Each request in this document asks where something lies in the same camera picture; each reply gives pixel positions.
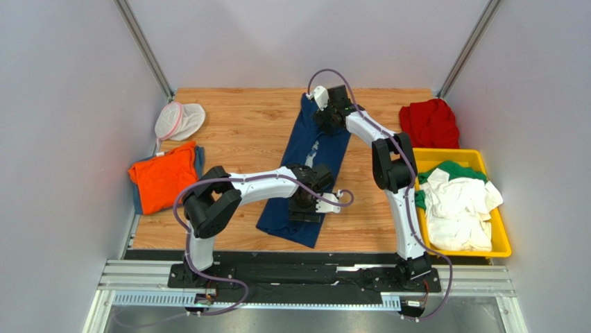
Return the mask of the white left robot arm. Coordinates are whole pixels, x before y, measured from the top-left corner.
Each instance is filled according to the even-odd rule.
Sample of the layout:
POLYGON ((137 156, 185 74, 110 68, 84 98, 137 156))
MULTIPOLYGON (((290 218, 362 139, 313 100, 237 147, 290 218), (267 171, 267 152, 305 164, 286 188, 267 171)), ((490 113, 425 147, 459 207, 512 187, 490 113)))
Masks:
POLYGON ((216 166, 179 195, 184 216, 178 221, 189 236, 185 261, 193 272, 203 272, 214 263, 215 239, 236 210, 254 202, 274 198, 288 200, 289 219, 317 223, 322 214, 341 211, 339 195, 327 192, 333 183, 326 165, 315 167, 288 164, 259 173, 228 173, 216 166))

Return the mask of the navy blue t shirt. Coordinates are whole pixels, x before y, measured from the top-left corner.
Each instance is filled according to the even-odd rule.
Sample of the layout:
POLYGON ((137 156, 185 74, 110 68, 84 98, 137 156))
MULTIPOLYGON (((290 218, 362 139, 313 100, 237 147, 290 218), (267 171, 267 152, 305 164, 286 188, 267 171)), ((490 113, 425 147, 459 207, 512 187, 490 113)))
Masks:
MULTIPOLYGON (((280 165, 293 170, 294 178, 308 188, 318 193, 328 193, 333 191, 334 181, 339 175, 350 133, 324 133, 311 118, 315 111, 316 104, 303 94, 300 111, 280 165)), ((288 198, 268 200, 256 228, 269 235, 314 248, 325 215, 321 223, 291 222, 288 220, 288 201, 288 198)))

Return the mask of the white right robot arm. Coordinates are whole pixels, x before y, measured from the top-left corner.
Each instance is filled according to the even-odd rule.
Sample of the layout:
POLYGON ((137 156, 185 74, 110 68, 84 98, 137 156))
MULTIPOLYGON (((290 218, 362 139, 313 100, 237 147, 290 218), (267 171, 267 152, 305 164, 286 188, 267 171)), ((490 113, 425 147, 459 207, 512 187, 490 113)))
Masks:
POLYGON ((408 288, 431 273, 431 260, 420 234, 415 204, 416 160, 406 133, 396 133, 375 121, 348 94, 347 87, 318 86, 306 97, 317 109, 312 114, 320 129, 333 133, 346 130, 366 143, 372 151, 372 176, 387 197, 395 222, 395 281, 408 288))

